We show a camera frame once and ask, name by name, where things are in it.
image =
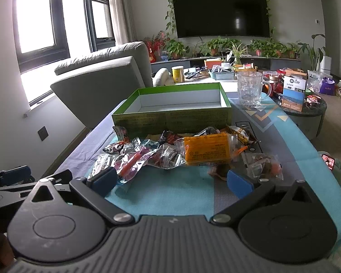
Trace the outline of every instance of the black tv screen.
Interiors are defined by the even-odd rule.
[[[270,37],[266,0],[173,0],[179,38]]]

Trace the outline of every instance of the wall outlet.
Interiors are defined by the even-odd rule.
[[[38,134],[42,141],[44,141],[48,137],[48,131],[45,126],[38,130]]]

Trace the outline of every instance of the sofa armrest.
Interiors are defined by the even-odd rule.
[[[50,88],[90,129],[136,89],[145,87],[132,56],[95,63],[61,76]]]

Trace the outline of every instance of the wall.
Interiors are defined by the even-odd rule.
[[[29,104],[15,53],[12,0],[0,0],[0,170],[30,166],[38,178],[84,128],[55,97],[28,118]],[[37,131],[46,126],[43,142]]]
[[[152,36],[164,30],[164,17],[168,10],[167,0],[131,0],[138,39]],[[271,26],[277,29],[276,38],[281,42],[311,43],[311,35],[324,33],[324,20],[321,0],[271,0]],[[245,43],[251,38],[242,37]],[[318,39],[318,46],[324,46],[324,40]]]
[[[331,73],[341,77],[341,0],[322,0]]]

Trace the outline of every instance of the glass mug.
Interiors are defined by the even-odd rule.
[[[272,86],[263,81],[263,74],[259,72],[237,72],[237,90],[239,102],[243,106],[259,106],[260,102],[270,96]],[[268,95],[261,98],[263,84],[268,85]]]

